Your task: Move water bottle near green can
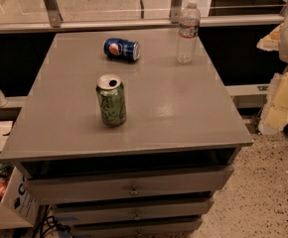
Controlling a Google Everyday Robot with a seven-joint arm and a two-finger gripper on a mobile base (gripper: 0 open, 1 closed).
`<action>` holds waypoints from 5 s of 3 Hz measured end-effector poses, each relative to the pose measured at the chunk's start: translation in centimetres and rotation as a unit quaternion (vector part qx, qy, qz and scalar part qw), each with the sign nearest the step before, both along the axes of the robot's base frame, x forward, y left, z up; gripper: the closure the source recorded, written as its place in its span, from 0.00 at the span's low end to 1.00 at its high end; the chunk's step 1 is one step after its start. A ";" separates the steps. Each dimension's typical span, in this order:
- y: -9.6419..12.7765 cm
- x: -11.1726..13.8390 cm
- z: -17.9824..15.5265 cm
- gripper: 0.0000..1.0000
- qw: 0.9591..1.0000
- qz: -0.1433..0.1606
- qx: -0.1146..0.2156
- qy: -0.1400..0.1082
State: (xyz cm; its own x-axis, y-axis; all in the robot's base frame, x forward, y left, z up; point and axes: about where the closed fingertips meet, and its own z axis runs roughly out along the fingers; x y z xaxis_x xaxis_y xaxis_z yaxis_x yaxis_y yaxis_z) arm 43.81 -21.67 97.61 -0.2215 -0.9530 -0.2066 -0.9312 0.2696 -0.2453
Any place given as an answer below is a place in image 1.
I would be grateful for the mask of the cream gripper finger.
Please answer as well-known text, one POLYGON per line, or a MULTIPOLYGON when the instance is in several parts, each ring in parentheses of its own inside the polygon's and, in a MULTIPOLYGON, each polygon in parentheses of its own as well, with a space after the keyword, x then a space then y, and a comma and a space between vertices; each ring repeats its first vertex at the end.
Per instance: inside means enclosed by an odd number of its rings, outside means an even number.
POLYGON ((268 35, 260 39, 256 47, 260 50, 268 52, 278 51, 281 28, 282 24, 278 25, 268 35))
POLYGON ((288 124, 288 71, 274 74, 266 99, 258 129, 263 135, 273 135, 288 124))

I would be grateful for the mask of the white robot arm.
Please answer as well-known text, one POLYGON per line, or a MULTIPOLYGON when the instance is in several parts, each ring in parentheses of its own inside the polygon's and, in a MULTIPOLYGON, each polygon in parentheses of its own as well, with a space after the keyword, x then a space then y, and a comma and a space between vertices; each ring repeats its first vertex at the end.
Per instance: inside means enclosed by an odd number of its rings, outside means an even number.
MULTIPOLYGON (((288 65, 288 15, 285 21, 257 43, 264 51, 277 51, 288 65)), ((288 70, 275 73, 269 83, 258 129, 263 135, 276 134, 288 124, 288 70)))

